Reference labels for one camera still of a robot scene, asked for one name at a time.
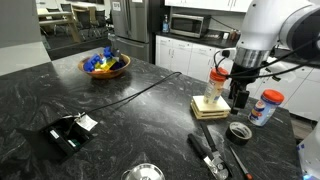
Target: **kitchen counter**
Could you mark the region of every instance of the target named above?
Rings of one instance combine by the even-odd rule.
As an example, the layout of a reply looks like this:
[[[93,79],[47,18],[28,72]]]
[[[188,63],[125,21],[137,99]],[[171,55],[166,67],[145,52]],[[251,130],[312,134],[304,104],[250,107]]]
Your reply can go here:
[[[212,46],[216,48],[232,48],[237,45],[237,41],[231,41],[231,40],[224,40],[224,39],[215,39],[212,37],[202,37],[202,38],[192,38],[192,37],[187,37],[187,36],[182,36],[182,35],[177,35],[177,34],[172,34],[172,33],[162,33],[158,32],[156,35],[163,36],[163,37],[168,37],[168,38],[173,38],[173,39],[178,39],[178,40],[183,40],[183,41],[188,41],[192,43],[197,43],[197,44],[202,44],[206,46]],[[284,50],[284,49],[277,49],[275,57],[280,57],[281,55],[284,55],[286,53],[290,52],[289,50]],[[289,62],[289,63],[294,63],[294,64],[302,64],[306,62],[305,60],[292,55],[286,59],[283,60],[284,62]],[[320,60],[319,61],[312,61],[309,65],[306,65],[308,67],[313,67],[313,68],[319,68],[320,69]]]
[[[214,179],[187,142],[194,133],[207,146],[190,108],[192,96],[206,84],[188,76],[172,78],[133,101],[90,114],[98,122],[95,138],[61,165],[38,160],[15,128],[38,130],[66,114],[77,114],[134,94],[171,71],[132,58],[127,71],[112,80],[91,79],[77,69],[84,57],[102,48],[0,77],[0,179],[120,179],[140,163],[158,166],[168,180]],[[223,93],[226,99],[228,92]],[[208,121],[222,157],[231,165],[234,180],[242,180],[226,139],[234,121],[250,127],[253,138],[234,150],[255,179],[301,179],[289,112],[278,108],[264,127],[247,120],[256,103],[227,119]]]

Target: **roll of tape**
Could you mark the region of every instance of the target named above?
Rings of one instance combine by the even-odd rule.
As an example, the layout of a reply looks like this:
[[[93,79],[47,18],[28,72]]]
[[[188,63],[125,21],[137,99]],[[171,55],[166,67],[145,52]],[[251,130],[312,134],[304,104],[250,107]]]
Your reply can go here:
[[[234,144],[242,146],[247,144],[249,139],[251,139],[252,132],[248,126],[240,122],[233,122],[229,125],[226,136]]]

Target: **stainless steel refrigerator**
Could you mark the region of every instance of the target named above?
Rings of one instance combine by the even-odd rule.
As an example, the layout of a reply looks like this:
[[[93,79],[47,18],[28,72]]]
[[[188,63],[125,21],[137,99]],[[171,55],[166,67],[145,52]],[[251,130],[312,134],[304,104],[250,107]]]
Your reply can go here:
[[[170,12],[164,0],[111,0],[110,3],[115,48],[154,64],[154,33],[161,31],[164,14]]]

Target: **orange lid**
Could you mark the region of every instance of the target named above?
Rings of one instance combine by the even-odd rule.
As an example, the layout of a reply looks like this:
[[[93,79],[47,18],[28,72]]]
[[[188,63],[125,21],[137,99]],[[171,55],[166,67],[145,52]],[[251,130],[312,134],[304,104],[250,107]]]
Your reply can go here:
[[[262,95],[273,102],[281,103],[284,100],[282,93],[272,89],[265,90]]]
[[[221,74],[223,74],[223,75],[228,75],[228,74],[229,74],[228,71],[225,70],[225,69],[223,69],[222,67],[219,67],[218,70],[219,70],[219,72],[220,72]],[[219,82],[224,82],[224,81],[226,81],[227,78],[224,77],[224,76],[219,75],[219,74],[217,73],[216,68],[213,68],[213,69],[211,70],[211,73],[210,73],[210,79],[213,79],[213,80],[219,81]]]

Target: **white paper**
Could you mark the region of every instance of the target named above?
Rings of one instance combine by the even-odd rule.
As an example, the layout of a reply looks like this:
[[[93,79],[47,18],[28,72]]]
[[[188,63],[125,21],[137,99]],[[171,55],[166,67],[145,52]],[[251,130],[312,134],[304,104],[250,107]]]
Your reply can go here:
[[[58,135],[54,130],[51,130],[51,131],[50,131],[50,134],[51,134],[55,139],[58,139],[58,138],[59,138],[59,135]]]
[[[121,11],[120,2],[112,2],[112,9],[114,11]]]
[[[83,129],[90,131],[98,123],[91,119],[88,115],[84,115],[81,119],[77,120],[77,124]]]

